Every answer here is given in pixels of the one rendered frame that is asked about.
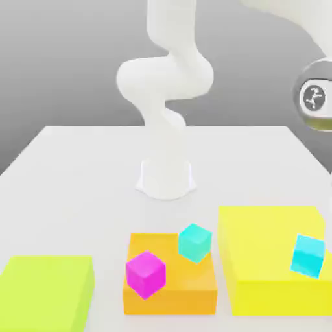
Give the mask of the large orange box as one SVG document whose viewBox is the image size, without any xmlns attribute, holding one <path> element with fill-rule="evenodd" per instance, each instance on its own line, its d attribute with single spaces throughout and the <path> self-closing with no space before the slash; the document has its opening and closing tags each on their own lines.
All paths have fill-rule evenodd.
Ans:
<svg viewBox="0 0 332 332">
<path fill-rule="evenodd" d="M 123 285 L 125 314 L 215 314 L 217 282 L 211 254 L 196 264 L 178 254 L 178 235 L 175 233 L 131 234 L 128 261 L 145 251 L 153 253 L 166 264 L 166 284 L 144 300 L 128 286 L 125 270 Z"/>
</svg>

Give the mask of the small cyan cube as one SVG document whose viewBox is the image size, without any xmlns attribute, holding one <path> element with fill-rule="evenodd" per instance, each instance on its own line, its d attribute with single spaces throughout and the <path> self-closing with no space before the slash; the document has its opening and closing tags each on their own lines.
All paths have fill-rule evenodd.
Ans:
<svg viewBox="0 0 332 332">
<path fill-rule="evenodd" d="M 326 251 L 325 241 L 298 234 L 290 264 L 290 270 L 318 279 Z"/>
</svg>

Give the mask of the large lime green box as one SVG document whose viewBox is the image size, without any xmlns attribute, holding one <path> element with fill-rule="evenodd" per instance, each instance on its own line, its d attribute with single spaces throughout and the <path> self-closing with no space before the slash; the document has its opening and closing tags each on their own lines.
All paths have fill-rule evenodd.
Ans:
<svg viewBox="0 0 332 332">
<path fill-rule="evenodd" d="M 84 332 L 94 286 L 90 256 L 13 256 L 0 274 L 0 332 Z"/>
</svg>

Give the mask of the small magenta cube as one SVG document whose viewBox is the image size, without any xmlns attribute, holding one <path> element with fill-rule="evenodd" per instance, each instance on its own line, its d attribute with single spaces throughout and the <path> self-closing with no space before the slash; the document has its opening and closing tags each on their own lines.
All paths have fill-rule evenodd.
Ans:
<svg viewBox="0 0 332 332">
<path fill-rule="evenodd" d="M 129 260 L 125 270 L 128 286 L 144 300 L 166 284 L 166 264 L 149 251 L 142 252 Z"/>
</svg>

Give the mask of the large yellow box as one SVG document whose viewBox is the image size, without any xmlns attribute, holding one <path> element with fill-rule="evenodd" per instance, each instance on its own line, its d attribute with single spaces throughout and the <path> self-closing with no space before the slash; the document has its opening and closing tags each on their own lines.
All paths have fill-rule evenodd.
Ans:
<svg viewBox="0 0 332 332">
<path fill-rule="evenodd" d="M 217 241 L 234 316 L 332 316 L 332 253 L 319 278 L 291 270 L 299 235 L 322 240 L 313 206 L 221 206 Z"/>
</svg>

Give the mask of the small turquoise cube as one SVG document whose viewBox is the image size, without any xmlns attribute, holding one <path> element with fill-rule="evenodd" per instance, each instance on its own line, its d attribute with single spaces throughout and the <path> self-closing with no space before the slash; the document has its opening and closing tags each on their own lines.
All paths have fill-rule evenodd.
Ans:
<svg viewBox="0 0 332 332">
<path fill-rule="evenodd" d="M 199 264 L 211 251 L 212 232 L 190 224 L 178 235 L 178 254 Z"/>
</svg>

